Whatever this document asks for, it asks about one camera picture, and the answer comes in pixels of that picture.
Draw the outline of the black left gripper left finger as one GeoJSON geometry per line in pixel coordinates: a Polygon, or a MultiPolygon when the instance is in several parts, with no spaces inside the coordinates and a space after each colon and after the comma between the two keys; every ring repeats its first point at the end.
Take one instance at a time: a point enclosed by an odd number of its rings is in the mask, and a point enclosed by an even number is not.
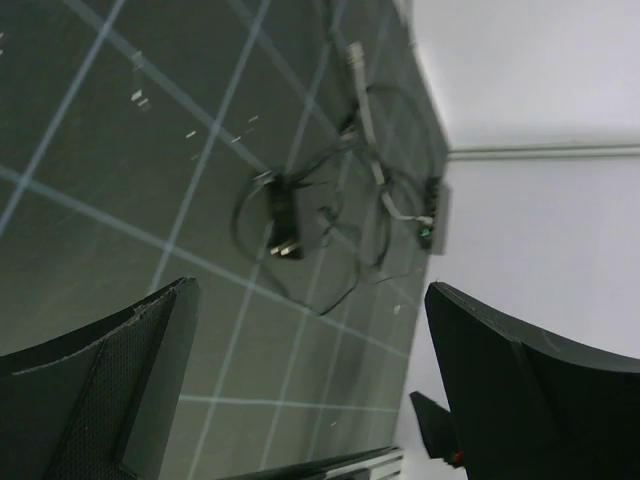
{"type": "Polygon", "coordinates": [[[156,479],[198,321],[183,277],[1,358],[4,479],[156,479]]]}

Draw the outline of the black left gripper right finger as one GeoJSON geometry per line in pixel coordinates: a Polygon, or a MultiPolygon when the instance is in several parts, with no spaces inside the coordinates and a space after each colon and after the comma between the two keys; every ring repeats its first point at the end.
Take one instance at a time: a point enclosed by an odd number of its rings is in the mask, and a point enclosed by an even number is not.
{"type": "Polygon", "coordinates": [[[635,479],[639,363],[502,313],[443,282],[424,299],[471,479],[635,479]]]}

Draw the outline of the black network switch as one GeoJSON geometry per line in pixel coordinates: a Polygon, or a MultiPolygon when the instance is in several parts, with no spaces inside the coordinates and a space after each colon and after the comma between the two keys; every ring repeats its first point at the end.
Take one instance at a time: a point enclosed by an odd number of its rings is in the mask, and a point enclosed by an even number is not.
{"type": "Polygon", "coordinates": [[[432,177],[425,182],[424,216],[430,225],[421,225],[418,230],[419,244],[430,255],[443,256],[449,221],[451,188],[442,177],[432,177]]]}

